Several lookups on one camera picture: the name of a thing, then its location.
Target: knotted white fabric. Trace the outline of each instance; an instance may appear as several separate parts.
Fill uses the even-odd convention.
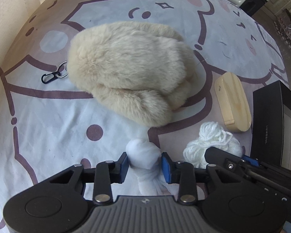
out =
[[[126,145],[130,166],[137,176],[141,195],[177,195],[179,186],[167,184],[161,169],[161,151],[155,144],[137,138]]]
[[[183,151],[184,160],[197,168],[206,168],[205,152],[209,147],[216,147],[235,156],[242,156],[239,141],[217,122],[206,122],[200,126],[199,137],[187,144]]]

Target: light wood oval block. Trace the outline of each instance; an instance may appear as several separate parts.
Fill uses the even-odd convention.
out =
[[[244,132],[251,126],[251,113],[244,88],[237,75],[227,72],[214,83],[224,124],[230,132]]]

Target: tiled floor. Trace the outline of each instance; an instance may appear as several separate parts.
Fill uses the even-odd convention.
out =
[[[259,10],[257,13],[255,13],[252,18],[256,20],[260,25],[262,25],[276,41],[284,60],[289,80],[289,87],[291,90],[291,50],[289,49],[285,41],[281,38],[281,36],[277,34],[277,30],[275,29],[273,20],[262,10]]]

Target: black box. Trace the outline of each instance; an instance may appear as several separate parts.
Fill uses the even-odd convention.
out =
[[[253,92],[250,157],[291,170],[291,91],[281,81]]]

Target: cream fur plush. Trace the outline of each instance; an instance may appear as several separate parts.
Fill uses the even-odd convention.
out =
[[[85,29],[71,40],[70,80],[101,104],[137,123],[163,126],[185,103],[193,51],[171,27],[115,22]]]

